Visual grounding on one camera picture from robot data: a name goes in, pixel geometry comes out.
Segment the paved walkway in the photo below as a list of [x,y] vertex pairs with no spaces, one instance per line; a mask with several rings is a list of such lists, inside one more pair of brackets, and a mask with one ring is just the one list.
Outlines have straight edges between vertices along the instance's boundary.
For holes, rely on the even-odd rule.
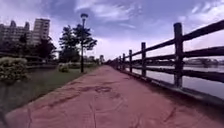
[[7,118],[11,128],[223,128],[221,115],[102,66]]

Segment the wooden rail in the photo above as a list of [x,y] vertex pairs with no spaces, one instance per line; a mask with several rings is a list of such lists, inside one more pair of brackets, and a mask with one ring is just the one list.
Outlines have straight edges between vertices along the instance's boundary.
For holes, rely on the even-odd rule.
[[[168,40],[166,42],[160,43],[158,45],[146,48],[146,43],[143,42],[141,44],[142,48],[141,51],[136,53],[132,53],[132,50],[129,50],[129,55],[123,56],[113,60],[111,65],[116,67],[119,70],[126,70],[129,68],[129,74],[133,74],[133,69],[141,70],[140,76],[142,78],[149,78],[146,75],[147,71],[154,71],[154,72],[162,72],[167,74],[174,75],[174,83],[172,84],[176,88],[182,88],[182,79],[183,76],[188,77],[196,77],[216,82],[224,83],[224,73],[218,72],[201,72],[201,71],[193,71],[193,70],[184,70],[184,58],[191,58],[191,57],[205,57],[205,56],[224,56],[224,46],[221,47],[211,47],[206,49],[194,50],[194,51],[183,51],[183,43],[184,41],[189,41],[201,36],[205,36],[207,34],[211,34],[220,30],[224,29],[224,20],[205,26],[203,28],[197,29],[193,32],[183,35],[182,24],[175,23],[174,24],[174,38]],[[170,55],[161,55],[161,56],[153,56],[153,57],[146,57],[146,53],[148,51],[156,50],[159,48],[164,48],[166,46],[174,45],[175,46],[175,54]],[[133,60],[133,56],[141,55],[140,59]],[[164,65],[165,63],[169,63],[170,65],[174,66],[174,69],[166,69],[166,68],[150,68],[147,67],[148,65]]]

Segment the wooden fence post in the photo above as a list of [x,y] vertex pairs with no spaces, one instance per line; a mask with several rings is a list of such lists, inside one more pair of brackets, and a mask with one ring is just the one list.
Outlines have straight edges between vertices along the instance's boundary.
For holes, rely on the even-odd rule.
[[145,42],[142,42],[142,77],[146,77],[146,62],[145,62],[145,58],[146,58],[146,45]]
[[119,70],[121,70],[121,64],[122,64],[122,62],[121,62],[121,56],[119,56]]
[[116,66],[116,69],[118,69],[118,67],[119,67],[119,60],[118,60],[118,58],[116,58],[116,60],[115,60],[115,66]]
[[182,71],[183,71],[183,31],[181,23],[174,24],[175,35],[175,75],[174,85],[182,87]]
[[125,70],[125,54],[123,53],[123,58],[122,58],[122,70]]
[[130,73],[132,73],[132,50],[129,50],[129,69]]

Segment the building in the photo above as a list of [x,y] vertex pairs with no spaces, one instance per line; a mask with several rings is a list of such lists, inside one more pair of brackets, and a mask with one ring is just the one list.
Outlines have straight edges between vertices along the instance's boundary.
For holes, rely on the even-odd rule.
[[34,29],[32,31],[32,43],[38,44],[41,39],[48,39],[49,28],[49,19],[36,19],[34,22]]
[[17,26],[15,21],[11,21],[9,26],[0,24],[0,41],[1,42],[18,42],[22,35],[27,35],[27,42],[31,41],[30,24],[25,23],[25,26]]

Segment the blue sky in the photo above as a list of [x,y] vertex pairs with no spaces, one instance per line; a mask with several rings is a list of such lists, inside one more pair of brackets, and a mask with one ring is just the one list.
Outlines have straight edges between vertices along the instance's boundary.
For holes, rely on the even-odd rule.
[[[98,45],[88,55],[104,54],[113,59],[122,53],[140,50],[140,43],[152,46],[173,37],[173,24],[182,22],[184,33],[224,19],[224,0],[0,0],[0,23],[15,20],[18,25],[35,18],[51,19],[50,36],[59,47],[63,26],[80,23],[80,14],[88,13],[87,27]],[[186,42],[185,50],[224,43],[218,32]],[[172,53],[167,47],[148,55]]]

